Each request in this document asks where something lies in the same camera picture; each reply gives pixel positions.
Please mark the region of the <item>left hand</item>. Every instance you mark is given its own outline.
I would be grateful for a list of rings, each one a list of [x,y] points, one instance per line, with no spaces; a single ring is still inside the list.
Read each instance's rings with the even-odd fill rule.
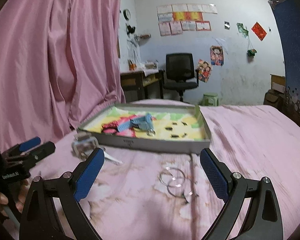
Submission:
[[[18,198],[17,198],[17,202],[15,204],[16,208],[18,209],[18,211],[20,213],[23,212],[23,208],[24,208],[24,204],[25,204],[25,200],[26,200],[26,196],[29,191],[29,188],[30,188],[30,180],[29,179],[23,180],[19,187]],[[0,213],[4,217],[8,217],[8,214],[4,210],[4,207],[7,205],[8,205],[8,198],[3,193],[0,192]]]

